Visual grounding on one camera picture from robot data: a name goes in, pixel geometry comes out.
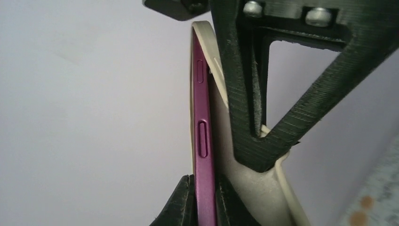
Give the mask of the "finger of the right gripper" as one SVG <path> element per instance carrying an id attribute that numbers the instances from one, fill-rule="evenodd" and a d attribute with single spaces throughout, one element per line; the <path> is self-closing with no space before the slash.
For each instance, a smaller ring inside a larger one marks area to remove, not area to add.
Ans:
<path id="1" fill-rule="evenodd" d="M 233 156 L 266 172 L 399 47 L 396 0 L 212 0 Z"/>

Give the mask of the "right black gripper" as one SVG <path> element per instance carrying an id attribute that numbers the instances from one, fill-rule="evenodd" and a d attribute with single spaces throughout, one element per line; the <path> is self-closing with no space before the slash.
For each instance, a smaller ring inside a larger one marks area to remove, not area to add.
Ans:
<path id="1" fill-rule="evenodd" d="M 208 0 L 143 0 L 143 5 L 177 21 L 187 21 L 210 11 Z"/>

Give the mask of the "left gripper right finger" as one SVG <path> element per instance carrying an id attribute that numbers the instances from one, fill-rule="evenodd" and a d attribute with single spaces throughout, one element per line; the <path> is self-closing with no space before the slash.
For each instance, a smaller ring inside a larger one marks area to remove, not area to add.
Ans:
<path id="1" fill-rule="evenodd" d="M 220 174 L 215 187 L 217 221 L 219 226 L 258 226 L 228 178 Z"/>

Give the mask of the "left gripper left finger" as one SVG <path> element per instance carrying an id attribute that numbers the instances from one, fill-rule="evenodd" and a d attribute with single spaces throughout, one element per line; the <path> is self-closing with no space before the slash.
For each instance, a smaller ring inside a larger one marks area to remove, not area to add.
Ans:
<path id="1" fill-rule="evenodd" d="M 150 226 L 195 226 L 196 224 L 194 175 L 184 175 Z"/>

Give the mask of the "phone with pink case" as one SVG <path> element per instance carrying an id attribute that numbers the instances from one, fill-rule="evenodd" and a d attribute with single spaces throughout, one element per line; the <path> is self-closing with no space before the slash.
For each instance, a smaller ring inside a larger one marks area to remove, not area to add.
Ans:
<path id="1" fill-rule="evenodd" d="M 283 170 L 283 155 L 257 173 L 233 156 L 227 92 L 215 33 L 207 21 L 192 23 L 190 72 L 191 143 L 197 219 L 218 226 L 216 178 L 225 175 L 259 226 L 310 224 Z"/>

